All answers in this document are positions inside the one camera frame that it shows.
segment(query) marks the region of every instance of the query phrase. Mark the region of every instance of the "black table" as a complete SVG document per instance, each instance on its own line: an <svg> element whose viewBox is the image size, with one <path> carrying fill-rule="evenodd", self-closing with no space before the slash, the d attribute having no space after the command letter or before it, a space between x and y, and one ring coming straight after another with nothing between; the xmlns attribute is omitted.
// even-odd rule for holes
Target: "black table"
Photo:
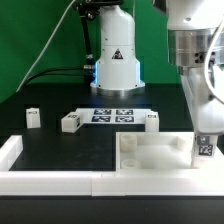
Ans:
<svg viewBox="0 0 224 224"><path fill-rule="evenodd" d="M40 108L41 129L26 129L25 110ZM23 135L11 170L115 170L116 131L143 125L84 125L61 133L60 120L76 108L148 108L160 131L192 131L180 85L147 85L126 99L92 95L81 84L32 84L0 105L0 144ZM222 148L223 138L219 140ZM224 223L222 197L0 197L0 223Z"/></svg>

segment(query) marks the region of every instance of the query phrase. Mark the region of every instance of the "green screen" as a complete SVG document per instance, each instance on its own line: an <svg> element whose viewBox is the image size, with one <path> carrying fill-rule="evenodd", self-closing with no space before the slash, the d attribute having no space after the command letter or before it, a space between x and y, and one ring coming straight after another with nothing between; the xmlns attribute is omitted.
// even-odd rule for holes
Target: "green screen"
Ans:
<svg viewBox="0 0 224 224"><path fill-rule="evenodd" d="M12 95L33 64L70 0L7 0L0 8L0 102ZM122 8L133 12L133 0ZM151 0L135 1L136 56L146 83L177 83L175 66L167 62L167 18L153 9ZM88 22L95 59L100 57L99 18ZM85 48L78 12L70 9L48 50L31 73L52 68L82 66ZM35 82L82 82L79 77L44 77Z"/></svg>

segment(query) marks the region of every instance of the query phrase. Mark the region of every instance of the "warning label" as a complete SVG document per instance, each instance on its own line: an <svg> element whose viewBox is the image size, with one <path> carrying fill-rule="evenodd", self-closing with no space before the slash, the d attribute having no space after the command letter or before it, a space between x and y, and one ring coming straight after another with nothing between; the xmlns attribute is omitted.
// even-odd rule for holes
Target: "warning label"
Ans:
<svg viewBox="0 0 224 224"><path fill-rule="evenodd" d="M116 50L112 59L124 59L119 49Z"/></svg>

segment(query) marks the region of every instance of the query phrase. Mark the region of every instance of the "small white cube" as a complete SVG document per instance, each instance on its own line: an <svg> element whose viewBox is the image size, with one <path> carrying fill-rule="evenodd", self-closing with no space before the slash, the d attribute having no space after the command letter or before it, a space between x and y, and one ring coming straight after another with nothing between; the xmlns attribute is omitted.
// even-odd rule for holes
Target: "small white cube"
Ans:
<svg viewBox="0 0 224 224"><path fill-rule="evenodd" d="M62 132L75 133L83 124L81 113L71 112L61 119Z"/></svg>
<svg viewBox="0 0 224 224"><path fill-rule="evenodd" d="M149 111L145 115L145 131L159 132L159 114L158 112Z"/></svg>
<svg viewBox="0 0 224 224"><path fill-rule="evenodd" d="M27 128L40 128L40 110L39 108L30 108L26 110Z"/></svg>

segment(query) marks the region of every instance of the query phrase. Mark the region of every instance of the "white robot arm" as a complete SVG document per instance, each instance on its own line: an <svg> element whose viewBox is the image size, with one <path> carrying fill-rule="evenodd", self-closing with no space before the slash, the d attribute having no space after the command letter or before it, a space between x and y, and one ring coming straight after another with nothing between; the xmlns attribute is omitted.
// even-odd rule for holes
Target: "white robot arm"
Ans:
<svg viewBox="0 0 224 224"><path fill-rule="evenodd" d="M144 90L140 63L135 56L135 21L119 7L123 2L83 0L74 6L82 19L100 16L101 57L95 64L95 80L91 83L94 93L125 97Z"/></svg>
<svg viewBox="0 0 224 224"><path fill-rule="evenodd" d="M178 66L194 126L193 160L213 157L218 135L224 133L224 105L220 102L224 98L222 29L216 35L224 18L224 1L154 0L153 4L169 17L169 62ZM211 46L215 35L217 41Z"/></svg>

